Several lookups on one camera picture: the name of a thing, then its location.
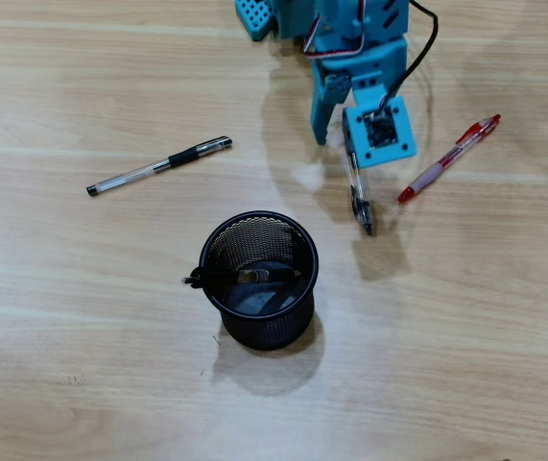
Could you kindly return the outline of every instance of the red pen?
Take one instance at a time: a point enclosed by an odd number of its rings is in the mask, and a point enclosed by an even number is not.
[[[501,115],[498,113],[494,117],[486,118],[472,126],[462,137],[457,141],[455,147],[436,163],[427,168],[422,175],[404,190],[397,199],[401,204],[408,202],[422,189],[435,181],[446,168],[452,165],[455,160],[470,150],[475,144],[485,139],[498,123],[500,123]]]

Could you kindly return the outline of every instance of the black mesh cup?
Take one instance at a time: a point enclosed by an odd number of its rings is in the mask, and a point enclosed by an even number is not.
[[[251,211],[229,219],[210,235],[200,266],[213,271],[294,269],[293,281],[206,287],[228,333],[252,349],[271,351],[298,339],[314,315],[312,291],[319,256],[310,235],[291,218]]]

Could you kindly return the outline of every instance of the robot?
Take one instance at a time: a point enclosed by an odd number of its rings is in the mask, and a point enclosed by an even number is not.
[[[396,96],[414,70],[406,68],[404,38],[410,3],[432,15],[437,34],[437,17],[414,0],[235,0],[252,40],[273,29],[282,39],[305,38],[303,52],[314,73],[311,124],[320,145],[334,108],[352,89],[356,107],[344,110],[345,149],[353,172],[353,211],[368,234],[373,221],[362,171],[417,153],[406,105]]]

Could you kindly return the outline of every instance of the wooden table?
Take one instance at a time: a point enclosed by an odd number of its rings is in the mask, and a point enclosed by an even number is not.
[[[308,64],[251,43],[231,0],[0,0],[0,460],[548,460],[548,2],[425,5],[441,36],[402,90],[420,155],[370,170],[366,238],[339,135],[310,131]],[[411,58],[430,27],[413,12]],[[222,134],[232,151],[85,193]],[[281,352],[179,283],[256,208],[321,257],[318,314]]]

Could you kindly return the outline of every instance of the pen grip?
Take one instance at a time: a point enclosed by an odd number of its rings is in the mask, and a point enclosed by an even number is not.
[[[415,192],[427,187],[433,181],[435,181],[442,173],[444,172],[444,167],[439,163],[434,163],[429,168],[427,168],[422,175],[415,179],[415,181],[410,184]]]
[[[184,152],[175,154],[174,156],[169,157],[169,168],[178,168],[179,166],[190,163],[199,159],[199,152],[197,152],[197,147],[191,147],[186,149]]]

